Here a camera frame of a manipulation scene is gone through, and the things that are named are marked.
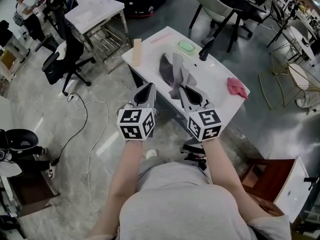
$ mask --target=pink cloth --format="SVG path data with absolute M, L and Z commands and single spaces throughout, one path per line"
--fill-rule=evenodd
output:
M 239 95 L 242 98 L 248 99 L 243 83 L 237 78 L 228 77 L 226 85 L 231 95 Z

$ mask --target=green sponge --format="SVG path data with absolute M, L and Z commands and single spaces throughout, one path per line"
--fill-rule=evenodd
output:
M 188 41 L 181 41 L 178 45 L 188 53 L 191 53 L 195 50 L 195 47 Z

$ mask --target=shoe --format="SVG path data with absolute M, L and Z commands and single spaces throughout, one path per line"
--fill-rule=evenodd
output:
M 145 153 L 145 159 L 149 159 L 151 157 L 157 157 L 158 153 L 156 149 L 149 149 L 146 153 Z
M 299 108 L 302 108 L 302 109 L 304 109 L 304 103 L 303 103 L 303 101 L 302 101 L 302 99 L 296 99 L 295 100 L 295 103 L 296 103 L 296 105 L 299 107 Z
M 36 156 L 38 158 L 41 158 L 42 156 L 46 155 L 47 153 L 48 153 L 48 149 L 47 148 L 42 148 L 41 154 L 37 154 Z
M 45 173 L 48 175 L 49 179 L 52 180 L 56 176 L 56 167 L 50 162 L 49 169 L 46 170 Z

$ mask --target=white box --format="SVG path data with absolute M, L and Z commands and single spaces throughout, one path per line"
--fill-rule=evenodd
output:
M 187 129 L 199 141 L 206 141 L 220 136 L 221 120 L 217 109 L 205 109 L 189 113 Z
M 116 125 L 125 140 L 145 141 L 155 127 L 153 109 L 120 109 Z

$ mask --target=gray floor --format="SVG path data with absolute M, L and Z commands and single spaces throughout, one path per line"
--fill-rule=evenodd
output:
M 165 26 L 170 26 L 187 36 L 188 26 L 197 7 L 196 0 L 167 0 L 152 17 L 128 19 L 129 33 L 133 38 L 145 39 Z M 202 11 L 191 35 L 191 39 L 199 45 L 209 31 L 209 23 L 210 19 Z M 266 20 L 264 25 L 276 28 L 272 20 Z M 263 26 L 257 27 L 255 23 L 249 23 L 248 26 L 254 31 L 250 40 L 242 38 L 246 33 L 240 30 L 232 51 L 226 53 L 231 28 L 226 29 L 218 36 L 211 51 L 251 91 L 249 100 L 240 108 L 221 136 L 224 148 L 239 174 L 245 170 L 246 165 L 243 163 L 243 154 L 238 149 L 239 143 L 233 139 L 234 133 L 239 138 L 246 136 L 266 158 L 301 156 L 308 172 L 313 175 L 320 161 L 317 157 L 319 115 L 313 112 L 308 114 L 294 103 L 286 108 L 279 106 L 273 111 L 269 110 L 262 96 L 258 74 L 271 68 L 270 49 L 266 48 L 266 44 L 276 33 Z M 276 48 L 281 42 L 283 40 L 279 40 L 273 47 Z M 50 156 L 55 158 L 67 139 L 82 127 L 86 114 L 72 102 L 59 100 L 62 80 L 49 85 L 41 72 L 41 66 L 49 54 L 45 48 L 32 53 L 10 84 L 6 97 L 12 101 L 14 126 L 34 131 L 39 136 L 40 145 L 48 147 Z M 88 153 L 109 118 L 106 132 L 94 148 L 90 160 L 92 202 L 98 213 L 104 205 L 108 185 L 123 145 L 123 141 L 115 137 L 116 111 L 135 89 L 128 67 L 124 63 L 118 65 L 119 62 L 119 56 L 108 60 L 108 69 L 117 65 L 109 75 L 105 67 L 87 65 L 81 74 L 92 82 L 92 86 L 86 87 L 74 81 L 69 88 L 69 91 L 77 91 L 85 102 L 106 102 L 109 114 L 107 115 L 105 105 L 99 102 L 88 104 L 87 125 L 63 152 L 56 178 L 52 181 L 52 186 L 61 193 L 61 197 L 52 201 L 53 207 L 21 219 L 32 240 L 83 239 L 95 223 L 97 218 L 90 206 L 88 191 Z M 276 81 L 271 77 L 266 78 L 266 81 L 269 81 L 267 85 L 271 87 L 269 91 L 272 100 L 276 101 L 280 98 Z M 289 84 L 289 81 L 284 80 L 285 86 Z M 154 136 L 146 141 L 144 148 L 157 148 L 161 156 L 177 158 L 180 156 L 178 148 L 187 138 L 186 132 L 175 121 L 159 115 Z

